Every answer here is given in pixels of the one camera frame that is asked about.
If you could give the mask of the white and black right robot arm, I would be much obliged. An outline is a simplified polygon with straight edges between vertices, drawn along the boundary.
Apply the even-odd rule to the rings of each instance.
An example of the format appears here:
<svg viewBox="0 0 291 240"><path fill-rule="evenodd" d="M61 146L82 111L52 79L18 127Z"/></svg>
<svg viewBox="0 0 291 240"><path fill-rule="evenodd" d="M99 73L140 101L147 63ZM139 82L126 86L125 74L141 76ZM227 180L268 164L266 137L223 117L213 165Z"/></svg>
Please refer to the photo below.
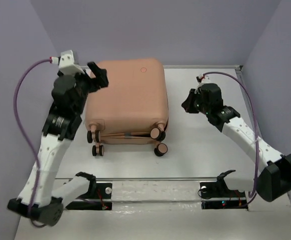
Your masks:
<svg viewBox="0 0 291 240"><path fill-rule="evenodd" d="M201 83L192 88L181 104L186 113L206 116L208 122L231 139L254 163L252 183L234 183L222 179L215 184L221 196L233 190L258 194L272 202L291 191L291 154L284 155L271 147L252 130L233 107L224 105L220 87L215 83Z"/></svg>

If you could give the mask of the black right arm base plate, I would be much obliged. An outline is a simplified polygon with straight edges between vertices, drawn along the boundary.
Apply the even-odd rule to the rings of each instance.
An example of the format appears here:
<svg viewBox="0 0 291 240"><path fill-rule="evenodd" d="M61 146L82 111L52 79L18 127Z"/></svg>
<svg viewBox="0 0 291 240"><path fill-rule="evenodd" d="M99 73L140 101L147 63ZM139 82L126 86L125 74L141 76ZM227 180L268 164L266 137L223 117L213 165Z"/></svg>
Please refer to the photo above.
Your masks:
<svg viewBox="0 0 291 240"><path fill-rule="evenodd" d="M203 210L248 208L244 191L229 190L226 185L218 181L201 182L197 195L201 199Z"/></svg>

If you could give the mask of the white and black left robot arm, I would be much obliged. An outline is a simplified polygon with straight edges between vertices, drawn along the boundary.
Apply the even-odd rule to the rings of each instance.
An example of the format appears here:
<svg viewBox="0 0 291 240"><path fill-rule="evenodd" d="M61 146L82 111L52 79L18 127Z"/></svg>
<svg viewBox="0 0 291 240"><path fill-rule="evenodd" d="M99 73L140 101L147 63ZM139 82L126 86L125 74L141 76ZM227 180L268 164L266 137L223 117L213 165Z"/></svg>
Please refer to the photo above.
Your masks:
<svg viewBox="0 0 291 240"><path fill-rule="evenodd" d="M82 68L69 73L58 71L51 91L53 102L41 131L40 147L32 151L35 163L18 197L7 204L10 211L28 218L35 228L55 226L72 201L90 198L96 193L96 177L86 172L77 173L68 183L53 189L64 155L82 123L88 95L109 85L106 69L93 61L88 62L87 67L93 77Z"/></svg>

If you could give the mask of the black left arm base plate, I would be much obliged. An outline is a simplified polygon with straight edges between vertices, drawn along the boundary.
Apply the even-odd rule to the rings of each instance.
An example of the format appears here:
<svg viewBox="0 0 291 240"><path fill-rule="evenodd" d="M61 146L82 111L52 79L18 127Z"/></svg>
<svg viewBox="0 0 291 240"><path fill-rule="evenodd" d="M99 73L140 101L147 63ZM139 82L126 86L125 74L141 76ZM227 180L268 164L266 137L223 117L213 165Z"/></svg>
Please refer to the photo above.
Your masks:
<svg viewBox="0 0 291 240"><path fill-rule="evenodd" d="M97 182L95 190L79 196L65 208L78 211L111 211L112 186L111 182Z"/></svg>

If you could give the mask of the pink hard-shell suitcase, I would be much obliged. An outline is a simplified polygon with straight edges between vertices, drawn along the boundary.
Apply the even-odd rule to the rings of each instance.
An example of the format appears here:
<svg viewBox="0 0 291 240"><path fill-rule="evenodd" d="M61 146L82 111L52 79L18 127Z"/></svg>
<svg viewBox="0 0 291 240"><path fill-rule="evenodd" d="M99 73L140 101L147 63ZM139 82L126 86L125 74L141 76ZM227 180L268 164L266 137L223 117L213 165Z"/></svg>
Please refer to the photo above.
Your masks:
<svg viewBox="0 0 291 240"><path fill-rule="evenodd" d="M87 142L94 157L103 156L105 144L153 144L162 157L169 123L169 104L163 64L155 58L104 60L108 87L90 93L86 100Z"/></svg>

